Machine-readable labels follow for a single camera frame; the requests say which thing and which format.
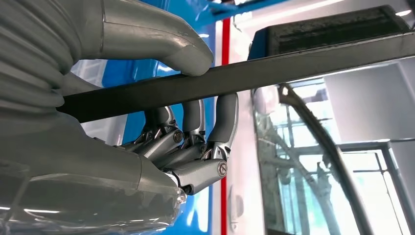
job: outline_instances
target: white wall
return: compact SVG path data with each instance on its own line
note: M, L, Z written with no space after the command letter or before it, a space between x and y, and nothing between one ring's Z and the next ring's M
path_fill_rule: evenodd
M402 62L324 78L342 142L415 138L415 60ZM392 150L415 212L415 142Z

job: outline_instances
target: red stripe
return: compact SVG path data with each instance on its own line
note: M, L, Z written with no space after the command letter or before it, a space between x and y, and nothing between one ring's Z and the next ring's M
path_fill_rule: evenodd
M223 20L222 28L222 65L229 64L229 48L231 45L231 20L230 18ZM226 177L221 180L221 235L227 235L227 184Z

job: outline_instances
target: glass door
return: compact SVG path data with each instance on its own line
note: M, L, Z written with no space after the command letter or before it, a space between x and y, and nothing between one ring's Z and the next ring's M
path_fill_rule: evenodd
M346 171L331 137L290 86L280 84L277 92L281 105L271 112L257 107L260 104L254 94L258 159L269 234L373 234L351 172ZM272 118L275 120L276 112L281 109L293 111L297 130L275 128ZM313 146L314 154L304 155L294 148L301 147L295 145L294 132L302 142Z

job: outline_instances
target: window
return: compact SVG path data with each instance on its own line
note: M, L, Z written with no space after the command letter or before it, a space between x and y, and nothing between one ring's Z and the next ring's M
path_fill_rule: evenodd
M293 84L333 140L339 134L323 81ZM336 172L292 107L255 114L265 222L270 231L294 235L359 234ZM409 234L380 150L342 149L374 234Z

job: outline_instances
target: ceiling light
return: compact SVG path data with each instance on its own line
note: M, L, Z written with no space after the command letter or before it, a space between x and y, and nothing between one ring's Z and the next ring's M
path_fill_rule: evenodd
M406 16L406 15L409 15L409 13L411 13L411 12L412 12L411 10L406 10L406 11L398 12L396 15L397 16Z
M311 10L314 10L314 9L317 9L317 8L320 8L320 7L324 7L324 6L328 6L328 5L338 3L338 2L341 2L341 1L344 1L344 0L320 1L320 2L317 2L317 3L314 3L314 4L302 6L302 7L296 8L296 9L267 15L267 16L261 17L257 20L251 20L251 21L246 21L246 22L243 22L243 23L239 23L238 27L244 28L244 27L254 26L254 25L257 25L257 24L269 23L269 22L277 20L277 19L281 19L281 18L284 18L284 17L287 17L287 16L296 15L298 13L302 13L302 12L306 12L306 11L311 11Z

